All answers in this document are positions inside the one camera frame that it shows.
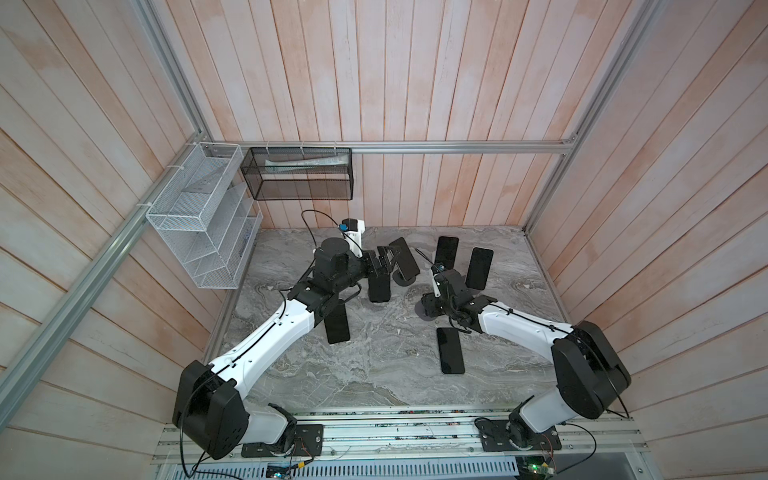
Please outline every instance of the metal extrusion bar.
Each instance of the metal extrusion bar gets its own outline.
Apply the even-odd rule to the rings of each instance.
[[[162,22],[157,17],[157,11],[151,0],[133,0],[134,10],[140,20],[141,25],[144,27],[147,37],[149,37],[151,44],[157,53],[157,57],[163,62],[163,66],[168,73],[168,77],[173,83],[176,92],[179,94],[179,98],[184,103],[184,109],[187,111],[192,124],[199,131],[202,130],[206,134],[206,138],[211,138],[210,129],[208,124],[203,118],[200,110],[200,105],[197,104],[190,85],[187,83],[187,78],[181,71],[179,61],[174,54],[173,48],[170,46],[168,36],[163,30]]]
[[[536,200],[536,204],[531,211],[531,216],[523,226],[523,229],[526,232],[531,232],[536,227],[536,223],[541,218],[541,214],[544,213],[544,209],[547,207],[549,200],[554,195],[560,181],[571,166],[571,162],[578,154],[581,145],[589,136],[595,123],[597,123],[600,114],[611,99],[616,87],[619,85],[622,78],[624,78],[627,67],[637,55],[637,51],[640,49],[640,46],[651,30],[650,27],[658,18],[659,14],[664,10],[667,1],[668,0],[645,0],[640,13],[634,19],[627,36],[622,41],[621,49],[611,62],[607,74],[603,78],[597,93],[595,93],[594,98],[590,102],[586,114],[584,114],[584,117],[579,121],[579,124],[576,127],[576,133],[572,139],[573,148],[569,152],[564,152],[565,157],[562,158],[557,167],[555,167],[549,180],[547,180],[544,189]]]
[[[563,141],[254,141],[242,148],[349,148],[354,154],[567,154]]]
[[[181,164],[187,157],[192,143],[203,134],[196,134],[177,154],[173,165]],[[176,169],[166,169],[144,196],[131,215],[126,218],[117,233],[99,252],[88,268],[74,282],[69,291],[56,303],[43,323],[35,330],[22,351],[13,359],[0,377],[0,431],[13,418],[32,389],[66,344],[70,335],[94,304],[101,291],[120,267],[125,257],[138,242],[147,225],[149,204],[160,194]]]

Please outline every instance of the ventilated metal panel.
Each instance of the ventilated metal panel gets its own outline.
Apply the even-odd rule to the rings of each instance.
[[[201,471],[221,472],[236,475],[243,480],[267,478],[268,462],[217,463],[200,467]],[[271,465],[287,466],[283,462],[269,462]],[[519,475],[515,457],[487,458],[416,458],[403,460],[326,460],[315,461],[295,471],[294,478],[348,478],[385,480],[389,478],[419,478],[441,480],[447,478],[499,477],[510,478]],[[219,475],[200,473],[195,478],[221,478]],[[158,480],[184,480],[181,467],[158,477]]]

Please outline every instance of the wall-mounted organizer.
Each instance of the wall-mounted organizer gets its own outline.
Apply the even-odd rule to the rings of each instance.
[[[352,151],[252,147],[240,168],[256,200],[352,200]]]
[[[147,212],[200,288],[236,289],[261,225],[247,185],[228,188],[243,161],[239,145],[198,144]]]

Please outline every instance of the phone screen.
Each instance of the phone screen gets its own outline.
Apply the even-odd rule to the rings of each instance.
[[[491,272],[492,261],[493,250],[480,247],[472,249],[472,258],[469,259],[469,270],[467,270],[467,280],[465,281],[467,288],[485,289],[488,274]]]
[[[446,270],[453,268],[458,249],[458,237],[440,237],[437,239],[435,263],[442,263]]]
[[[437,329],[437,347],[440,351],[440,369],[443,373],[464,373],[462,343],[458,339],[458,330]]]

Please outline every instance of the marble surface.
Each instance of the marble surface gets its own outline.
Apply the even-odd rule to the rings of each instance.
[[[315,229],[318,242],[337,230]],[[374,227],[363,234],[373,249],[398,237],[433,255],[437,239],[460,239],[455,268],[465,273],[473,247],[495,251],[483,293],[513,308],[562,321],[551,292],[520,230],[513,227]],[[289,288],[312,259],[306,230],[262,230],[234,317],[220,353],[240,342],[282,303],[274,288]],[[430,291],[427,262],[414,255],[422,272],[409,287],[392,282],[388,303],[368,301],[367,282],[347,306],[352,339],[328,345],[321,324],[295,342],[259,379],[248,395],[257,405],[275,402],[292,412],[329,407],[399,405],[516,405],[554,385],[554,370],[543,357],[505,339],[461,335],[466,373],[440,371],[435,328],[449,326],[417,317],[414,306]]]

